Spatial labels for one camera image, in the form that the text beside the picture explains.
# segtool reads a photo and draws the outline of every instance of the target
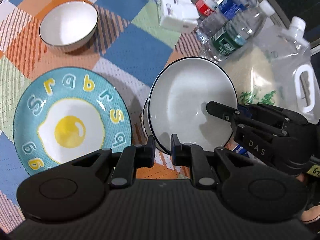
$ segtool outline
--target plastic bag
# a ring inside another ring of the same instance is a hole
[[[320,91],[303,31],[296,26],[269,27],[224,62],[221,67],[233,82],[239,103],[279,106],[318,123]]]

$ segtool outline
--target white ceramic bowl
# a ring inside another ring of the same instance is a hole
[[[144,136],[146,138],[149,138],[149,136],[152,135],[152,132],[151,132],[151,128],[150,128],[149,120],[148,120],[147,103],[148,103],[148,100],[145,102],[144,107],[143,107],[143,111],[142,111],[142,115],[141,115],[141,125],[142,125]],[[166,151],[164,149],[162,149],[161,146],[157,142],[156,142],[156,148],[159,151],[166,153]]]
[[[170,154],[170,136],[206,151],[224,146],[232,135],[230,123],[206,111],[210,101],[238,108],[235,88],[215,63],[199,57],[179,59],[156,78],[148,101],[148,118],[156,141]]]
[[[97,24],[98,12],[94,6],[82,1],[66,2],[44,17],[39,33],[49,49],[70,52],[90,40]]]

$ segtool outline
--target red bottle label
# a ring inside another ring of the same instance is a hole
[[[214,12],[214,10],[217,8],[217,4],[212,0],[198,0],[196,2],[196,7],[204,16],[209,16]]]

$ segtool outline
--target bowl rim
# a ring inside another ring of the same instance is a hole
[[[65,5],[65,4],[71,4],[71,3],[84,3],[84,4],[90,5],[92,8],[94,8],[94,10],[95,10],[96,13],[97,13],[97,21],[96,21],[96,24],[94,25],[94,27],[92,28],[92,30],[90,30],[89,33],[87,33],[85,36],[83,36],[82,38],[80,38],[80,39],[77,40],[77,41],[73,41],[73,42],[71,42],[71,43],[63,44],[63,45],[55,45],[55,44],[50,44],[50,43],[48,43],[47,41],[45,41],[45,40],[42,38],[41,33],[40,33],[40,29],[41,29],[41,25],[42,25],[42,23],[43,23],[43,20],[44,20],[44,19],[47,17],[47,15],[48,15],[49,13],[51,13],[55,8],[57,8],[57,7],[59,7],[59,6],[62,6],[62,5]],[[85,2],[85,1],[69,1],[69,2],[65,2],[65,3],[59,4],[58,6],[52,8],[52,9],[43,17],[43,19],[42,19],[42,21],[41,21],[41,23],[40,23],[40,26],[39,26],[39,36],[40,36],[40,39],[41,39],[46,45],[49,45],[49,46],[52,46],[52,47],[60,47],[60,48],[63,48],[63,47],[66,47],[66,46],[73,45],[73,44],[75,44],[75,43],[83,40],[85,37],[87,37],[93,30],[96,29],[96,27],[97,27],[97,25],[98,25],[98,21],[99,21],[99,13],[98,13],[97,9],[96,9],[92,4],[87,3],[87,2]]]
[[[145,113],[146,113],[147,119],[148,119],[147,102],[148,102],[148,98],[147,98],[146,102],[144,103],[143,110],[142,110],[142,113],[141,113],[141,126],[142,126],[142,130],[143,130],[143,134],[148,139],[149,136],[148,136],[148,133],[146,131],[146,125],[145,125],[145,122],[144,122]],[[161,146],[157,142],[156,142],[156,149],[159,150],[160,152],[163,152],[163,153],[167,154],[166,151],[164,149],[162,149]]]
[[[156,77],[156,80],[153,82],[152,84],[152,87],[150,89],[150,93],[149,93],[149,97],[148,97],[148,107],[147,107],[147,111],[148,111],[148,121],[149,121],[149,125],[150,125],[150,129],[151,129],[151,132],[152,132],[152,135],[153,137],[155,138],[156,142],[159,144],[159,146],[164,149],[168,155],[171,155],[171,151],[168,150],[166,147],[164,147],[162,145],[162,143],[159,141],[159,139],[157,138],[153,128],[152,128],[152,123],[151,123],[151,117],[150,117],[150,99],[151,99],[151,96],[152,96],[152,92],[153,92],[153,89],[156,85],[156,82],[158,81],[158,79],[160,78],[160,76],[162,75],[162,73],[168,69],[171,65],[175,64],[176,62],[180,61],[180,60],[184,60],[184,59],[187,59],[187,58],[198,58],[198,59],[202,59],[202,60],[206,60],[206,61],[209,61],[210,63],[212,63],[213,65],[215,65],[216,67],[218,67],[219,69],[221,69],[223,71],[223,73],[228,77],[228,79],[230,80],[230,83],[232,84],[232,87],[233,87],[233,90],[235,92],[235,95],[236,95],[236,103],[237,103],[237,108],[238,108],[238,96],[237,96],[237,93],[236,93],[236,89],[235,89],[235,86],[233,85],[232,83],[232,80],[230,79],[230,77],[228,76],[228,74],[220,67],[218,66],[217,64],[215,64],[214,62],[206,59],[206,58],[202,58],[202,57],[196,57],[196,56],[191,56],[191,57],[183,57],[183,58],[179,58],[177,60],[175,60],[174,62],[170,63],[169,65],[167,65],[160,73],[159,75]],[[230,139],[232,138],[232,135],[233,135],[233,131],[231,132],[231,135],[229,137],[229,139],[227,140],[227,142],[224,144],[224,147],[226,146],[226,144],[230,141]]]
[[[15,137],[15,118],[16,118],[16,113],[17,113],[17,109],[18,109],[18,106],[19,106],[19,103],[22,99],[22,97],[24,96],[24,94],[27,92],[27,90],[30,88],[30,86],[35,82],[37,81],[39,78],[41,78],[44,74],[47,74],[49,72],[52,72],[52,71],[55,71],[55,70],[59,70],[59,69],[64,69],[64,68],[75,68],[75,69],[81,69],[81,70],[85,70],[85,71],[88,71],[88,72],[92,72],[94,74],[97,74],[98,76],[100,76],[101,78],[103,78],[106,82],[108,82],[111,86],[114,87],[114,89],[116,90],[116,92],[118,93],[118,95],[120,96],[124,106],[125,106],[125,109],[127,110],[127,113],[128,113],[128,116],[129,116],[129,122],[130,122],[130,145],[132,145],[132,142],[133,142],[133,129],[132,129],[132,121],[131,121],[131,116],[130,116],[130,112],[128,110],[128,107],[123,99],[123,97],[121,96],[121,94],[119,93],[119,91],[116,89],[116,87],[108,80],[106,79],[104,76],[102,76],[100,73],[97,73],[97,72],[94,72],[90,69],[87,69],[87,68],[84,68],[84,67],[76,67],[76,66],[64,66],[64,67],[58,67],[58,68],[54,68],[54,69],[51,69],[43,74],[41,74],[40,76],[38,76],[35,80],[33,80],[28,86],[27,88],[24,90],[24,92],[22,93],[22,95],[20,96],[19,100],[18,100],[18,103],[17,103],[17,106],[16,106],[16,109],[14,111],[14,115],[13,115],[13,121],[12,121],[12,138],[13,138],[13,145],[14,145],[14,149],[16,151],[16,154],[18,156],[18,159],[19,159],[19,162],[21,163],[22,167],[25,169],[26,173],[29,175],[29,176],[32,176],[29,171],[25,168],[25,166],[22,164],[22,161],[20,160],[20,157],[19,157],[19,154],[18,154],[18,150],[17,150],[17,146],[15,144],[15,141],[14,141],[14,137]]]

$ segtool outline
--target white box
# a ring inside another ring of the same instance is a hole
[[[191,33],[199,18],[191,0],[157,0],[159,25],[169,30]]]

